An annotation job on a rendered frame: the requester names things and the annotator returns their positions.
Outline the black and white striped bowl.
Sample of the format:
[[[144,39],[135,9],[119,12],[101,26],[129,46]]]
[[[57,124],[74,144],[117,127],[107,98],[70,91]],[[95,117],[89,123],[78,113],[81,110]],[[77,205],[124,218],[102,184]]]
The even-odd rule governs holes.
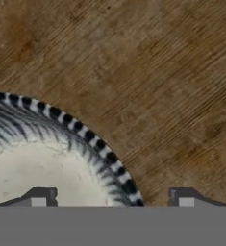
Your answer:
[[[0,91],[0,204],[31,190],[62,207],[143,207],[120,158],[76,117]]]

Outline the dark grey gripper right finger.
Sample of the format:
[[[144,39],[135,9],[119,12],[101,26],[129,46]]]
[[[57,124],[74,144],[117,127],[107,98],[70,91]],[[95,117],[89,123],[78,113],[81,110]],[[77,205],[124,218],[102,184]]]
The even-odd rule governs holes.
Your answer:
[[[171,187],[169,189],[169,205],[172,207],[200,207],[204,205],[226,207],[226,203],[206,197],[193,187]]]

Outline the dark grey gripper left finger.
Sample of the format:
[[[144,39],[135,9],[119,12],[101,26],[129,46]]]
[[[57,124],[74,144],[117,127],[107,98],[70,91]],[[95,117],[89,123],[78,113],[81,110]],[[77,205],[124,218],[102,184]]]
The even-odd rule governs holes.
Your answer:
[[[33,187],[20,197],[0,203],[0,207],[56,207],[57,196],[55,187]]]

